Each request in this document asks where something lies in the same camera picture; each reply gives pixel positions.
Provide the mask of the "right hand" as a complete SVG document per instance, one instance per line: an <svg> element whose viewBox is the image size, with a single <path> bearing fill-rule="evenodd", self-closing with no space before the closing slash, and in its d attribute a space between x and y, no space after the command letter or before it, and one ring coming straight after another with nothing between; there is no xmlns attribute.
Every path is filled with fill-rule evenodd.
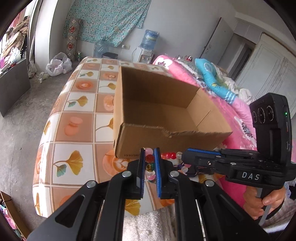
<svg viewBox="0 0 296 241"><path fill-rule="evenodd" d="M255 187L247 186L243 194L244 205L243 209L254 219L257 220L264 214L263 207L270 205L270 211L277 209L285 199L286 189L282 187L279 190L273 190L269 195L263 199L257 197L257 189Z"/></svg>

